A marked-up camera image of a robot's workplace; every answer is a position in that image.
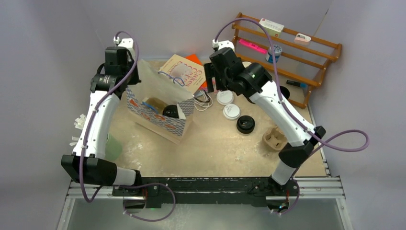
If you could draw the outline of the checkered paper bakery bag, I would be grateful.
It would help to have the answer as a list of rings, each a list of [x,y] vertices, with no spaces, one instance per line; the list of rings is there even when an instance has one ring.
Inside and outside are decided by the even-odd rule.
[[[145,60],[138,61],[137,70],[141,82],[126,88],[128,110],[135,116],[136,123],[179,144],[193,121],[193,95],[168,76],[159,73]],[[150,97],[159,98],[168,105],[177,105],[179,119],[155,114],[142,105],[142,101]]]

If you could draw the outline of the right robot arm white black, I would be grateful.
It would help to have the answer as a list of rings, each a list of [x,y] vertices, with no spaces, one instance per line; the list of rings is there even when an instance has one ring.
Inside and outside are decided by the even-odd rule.
[[[287,138],[288,143],[279,152],[280,160],[269,181],[270,191],[282,194],[287,190],[287,182],[311,156],[326,130],[309,123],[283,95],[279,95],[280,87],[259,63],[244,67],[241,58],[229,47],[215,51],[209,59],[210,63],[204,64],[208,90],[213,91],[211,79],[214,78],[218,90],[244,95],[260,107]]]

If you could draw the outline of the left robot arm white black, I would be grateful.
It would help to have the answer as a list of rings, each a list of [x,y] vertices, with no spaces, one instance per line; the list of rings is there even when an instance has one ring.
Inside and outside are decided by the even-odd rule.
[[[105,62],[90,81],[90,106],[84,128],[70,155],[63,155],[61,166],[71,179],[84,184],[124,185],[131,196],[142,192],[138,170],[118,167],[106,160],[110,124],[120,99],[131,78],[140,83],[134,60],[125,47],[105,49]]]

